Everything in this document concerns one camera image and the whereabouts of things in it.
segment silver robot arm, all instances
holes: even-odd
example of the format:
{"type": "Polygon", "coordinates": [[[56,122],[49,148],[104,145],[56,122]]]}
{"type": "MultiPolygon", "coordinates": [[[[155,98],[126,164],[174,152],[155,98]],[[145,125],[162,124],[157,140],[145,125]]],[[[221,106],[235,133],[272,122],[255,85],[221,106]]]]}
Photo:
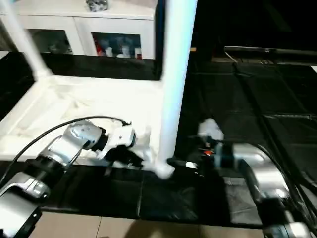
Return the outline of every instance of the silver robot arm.
{"type": "Polygon", "coordinates": [[[131,125],[113,133],[83,120],[70,125],[64,135],[55,138],[26,168],[0,188],[0,237],[28,237],[41,216],[39,204],[84,150],[92,150],[103,159],[110,149],[132,146],[135,132],[131,125]]]}
{"type": "Polygon", "coordinates": [[[216,167],[240,171],[265,227],[266,238],[311,238],[303,222],[295,222],[284,201],[290,198],[284,176],[269,155],[251,144],[218,143],[214,150],[216,167]]]}

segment cable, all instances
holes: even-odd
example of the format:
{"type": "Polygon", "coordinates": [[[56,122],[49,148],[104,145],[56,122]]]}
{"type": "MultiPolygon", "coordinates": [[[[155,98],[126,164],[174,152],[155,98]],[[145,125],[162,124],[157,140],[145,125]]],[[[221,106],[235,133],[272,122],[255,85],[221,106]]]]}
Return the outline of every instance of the cable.
{"type": "Polygon", "coordinates": [[[303,218],[304,218],[306,224],[310,228],[313,228],[311,231],[317,235],[317,230],[314,226],[315,222],[312,221],[312,219],[309,219],[309,217],[307,217],[307,215],[303,213],[302,207],[299,207],[299,204],[304,205],[306,210],[308,210],[308,213],[309,213],[308,215],[310,217],[312,214],[315,217],[317,217],[317,209],[312,204],[312,202],[308,199],[308,197],[306,196],[306,194],[303,192],[302,188],[300,187],[300,184],[294,178],[294,174],[298,175],[299,172],[295,169],[295,166],[292,166],[292,168],[290,168],[289,164],[285,163],[281,159],[281,158],[288,158],[286,151],[284,150],[284,148],[280,144],[280,142],[277,140],[277,135],[275,134],[275,132],[273,131],[271,126],[268,124],[268,122],[262,116],[260,107],[257,104],[257,102],[256,102],[256,100],[251,92],[251,89],[249,88],[249,86],[245,82],[244,78],[242,78],[241,75],[239,74],[238,68],[236,67],[236,65],[234,63],[232,64],[232,66],[234,69],[234,75],[237,77],[240,84],[243,86],[245,94],[246,94],[247,98],[249,99],[249,102],[251,103],[251,105],[254,109],[256,118],[258,119],[258,123],[262,127],[262,132],[264,133],[265,138],[267,138],[267,142],[269,143],[270,148],[273,150],[274,156],[279,158],[278,161],[276,161],[276,159],[275,159],[274,162],[275,162],[275,165],[278,167],[278,169],[280,169],[280,171],[284,174],[286,183],[290,189],[291,201],[293,202],[295,209],[297,209],[303,215],[303,218]]]}
{"type": "Polygon", "coordinates": [[[231,55],[229,55],[229,53],[227,51],[224,52],[230,59],[232,59],[235,63],[237,63],[238,61],[236,59],[234,59],[231,55]]]}
{"type": "Polygon", "coordinates": [[[19,159],[19,157],[27,150],[29,149],[32,145],[34,145],[36,142],[38,142],[40,139],[42,139],[43,137],[45,137],[46,135],[50,134],[51,132],[63,127],[63,126],[66,126],[66,125],[70,125],[72,123],[75,123],[75,122],[78,122],[78,121],[81,121],[81,120],[87,120],[87,119],[93,119],[93,118],[105,118],[105,119],[112,119],[112,120],[117,120],[119,122],[122,123],[123,126],[125,125],[128,125],[127,122],[119,119],[119,118],[114,118],[114,117],[108,117],[108,116],[88,116],[88,117],[83,117],[83,118],[77,118],[77,119],[73,119],[73,120],[70,120],[70,121],[67,121],[67,122],[64,122],[60,125],[57,125],[51,129],[49,129],[48,131],[44,132],[43,134],[39,135],[38,137],[36,137],[34,140],[32,140],[29,144],[27,144],[14,158],[13,160],[11,161],[11,163],[9,164],[9,166],[6,168],[4,174],[2,175],[1,177],[1,180],[0,180],[0,187],[4,181],[4,179],[6,178],[7,174],[10,172],[12,166],[17,162],[17,160],[19,159]]]}

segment white pillar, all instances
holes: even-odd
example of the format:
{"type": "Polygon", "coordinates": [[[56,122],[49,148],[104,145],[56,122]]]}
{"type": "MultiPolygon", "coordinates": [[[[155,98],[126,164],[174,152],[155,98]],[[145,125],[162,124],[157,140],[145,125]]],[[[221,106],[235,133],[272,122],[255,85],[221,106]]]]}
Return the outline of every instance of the white pillar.
{"type": "Polygon", "coordinates": [[[4,25],[17,48],[24,52],[26,60],[33,71],[34,78],[37,80],[41,77],[50,76],[51,71],[45,65],[29,32],[23,29],[18,17],[15,15],[11,1],[0,0],[0,2],[6,14],[4,25]]]}
{"type": "Polygon", "coordinates": [[[197,0],[167,0],[159,160],[172,157],[184,93],[197,0]]]}

